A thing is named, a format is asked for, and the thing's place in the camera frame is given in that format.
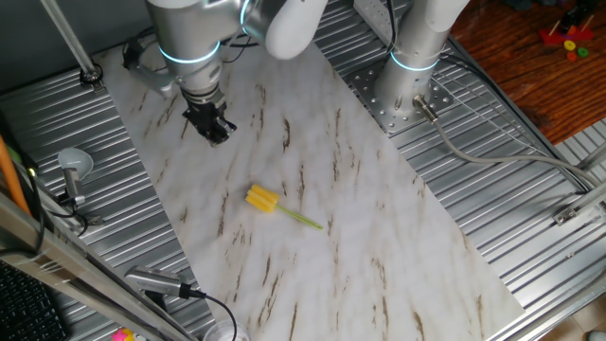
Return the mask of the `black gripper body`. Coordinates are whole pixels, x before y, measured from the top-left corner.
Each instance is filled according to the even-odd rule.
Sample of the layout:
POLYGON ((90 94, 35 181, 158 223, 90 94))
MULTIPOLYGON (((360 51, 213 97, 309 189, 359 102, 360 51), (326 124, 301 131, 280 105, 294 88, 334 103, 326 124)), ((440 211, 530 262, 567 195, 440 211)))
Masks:
POLYGON ((204 104, 188 102, 183 117, 203 137, 226 137, 226 128, 224 127, 225 109, 225 103, 217 107, 213 102, 204 104))

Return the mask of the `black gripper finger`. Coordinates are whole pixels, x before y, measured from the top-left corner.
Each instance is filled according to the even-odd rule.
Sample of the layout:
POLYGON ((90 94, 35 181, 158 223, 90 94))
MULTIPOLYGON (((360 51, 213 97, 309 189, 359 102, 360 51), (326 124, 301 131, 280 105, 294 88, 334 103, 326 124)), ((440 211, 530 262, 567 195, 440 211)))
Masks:
POLYGON ((209 128, 203 132, 203 136, 211 146, 215 147, 225 141, 225 129, 221 127, 209 128))
POLYGON ((233 132, 237 130, 237 126, 232 122, 226 120, 224 117, 218 117, 216 121, 217 125, 219 126, 220 134, 223 138, 228 138, 233 132))

